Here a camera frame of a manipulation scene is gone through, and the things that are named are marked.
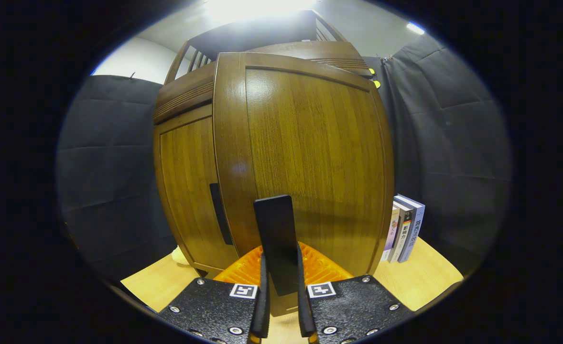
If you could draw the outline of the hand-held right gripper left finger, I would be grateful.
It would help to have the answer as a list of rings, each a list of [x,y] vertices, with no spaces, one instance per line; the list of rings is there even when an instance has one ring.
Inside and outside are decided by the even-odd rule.
[[[268,337],[269,317],[269,276],[261,246],[213,279],[194,279],[160,313],[198,344],[261,344]]]

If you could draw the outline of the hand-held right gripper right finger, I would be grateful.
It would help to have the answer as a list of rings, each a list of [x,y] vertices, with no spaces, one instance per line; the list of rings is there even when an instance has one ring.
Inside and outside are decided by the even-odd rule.
[[[298,321],[308,344],[379,344],[413,311],[369,274],[351,277],[310,246],[297,244]]]

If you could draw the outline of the wooden shoe cabinet door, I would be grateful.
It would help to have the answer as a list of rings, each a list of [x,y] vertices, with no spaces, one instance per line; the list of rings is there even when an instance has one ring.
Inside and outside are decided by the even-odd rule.
[[[161,203],[180,251],[193,268],[221,272],[238,255],[220,229],[211,194],[218,183],[212,116],[155,126],[153,150]]]
[[[394,163],[375,83],[269,53],[220,53],[212,94],[218,184],[239,256],[260,246],[253,203],[288,194],[297,239],[353,276],[386,242]]]

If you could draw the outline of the wooden double-door shoe cabinet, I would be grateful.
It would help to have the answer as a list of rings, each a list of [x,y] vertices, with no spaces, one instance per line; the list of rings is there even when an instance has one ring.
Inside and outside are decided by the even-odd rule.
[[[262,46],[309,41],[349,42],[332,24],[325,21],[319,13],[313,10],[301,10],[286,15],[266,16],[230,22],[185,41],[183,46],[181,46],[176,53],[163,85],[165,85],[166,81],[176,80],[188,72],[196,70],[210,62],[217,62],[220,53],[251,53],[252,49]],[[372,83],[373,76],[372,78],[362,78]],[[212,128],[214,128],[213,100],[214,93],[212,93],[212,102],[195,107],[169,120],[177,118],[189,120],[193,116],[199,115],[212,116]],[[223,235],[227,235],[233,240],[233,233],[226,223],[222,198],[218,193],[218,189],[218,183],[211,185],[212,200],[214,201],[220,229]],[[208,274],[217,274],[196,268],[194,268],[194,270],[196,270],[200,277],[205,277]]]

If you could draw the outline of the pale pink book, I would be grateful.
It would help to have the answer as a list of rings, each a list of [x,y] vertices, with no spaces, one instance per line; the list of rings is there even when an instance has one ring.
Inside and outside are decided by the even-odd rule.
[[[390,217],[390,226],[387,232],[386,243],[380,261],[386,261],[391,254],[395,236],[397,235],[398,218],[400,217],[400,209],[397,205],[393,204]]]

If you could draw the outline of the black and white book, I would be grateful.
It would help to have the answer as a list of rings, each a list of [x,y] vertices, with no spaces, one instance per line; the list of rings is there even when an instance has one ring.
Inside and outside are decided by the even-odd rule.
[[[415,209],[412,205],[406,205],[402,201],[397,200],[397,198],[394,199],[393,205],[399,209],[399,215],[396,236],[388,258],[389,263],[395,263],[400,258],[405,241],[410,233],[413,210]]]

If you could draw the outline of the blue grey book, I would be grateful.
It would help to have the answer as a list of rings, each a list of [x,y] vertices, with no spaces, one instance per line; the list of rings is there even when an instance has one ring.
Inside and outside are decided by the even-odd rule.
[[[425,205],[402,194],[395,196],[395,199],[397,199],[399,203],[407,205],[413,209],[410,232],[404,244],[404,248],[402,248],[401,255],[398,258],[398,263],[404,263],[411,256],[413,248],[417,242],[417,238],[419,237],[425,213]]]

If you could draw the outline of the black backdrop cloth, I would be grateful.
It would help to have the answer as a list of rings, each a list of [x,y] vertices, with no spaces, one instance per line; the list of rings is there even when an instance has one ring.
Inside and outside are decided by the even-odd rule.
[[[67,112],[56,187],[68,235],[86,262],[122,280],[176,248],[153,170],[153,105],[173,53],[133,38],[87,77]],[[367,57],[382,83],[397,193],[426,205],[419,236],[464,276],[504,218],[512,158],[504,116],[473,70],[430,35],[390,61]]]

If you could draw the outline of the large ceiling light panel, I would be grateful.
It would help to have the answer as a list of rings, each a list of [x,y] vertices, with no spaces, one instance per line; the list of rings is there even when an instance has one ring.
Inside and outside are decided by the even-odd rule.
[[[319,0],[203,0],[209,17],[216,20],[241,20],[262,15],[286,14],[310,9]]]

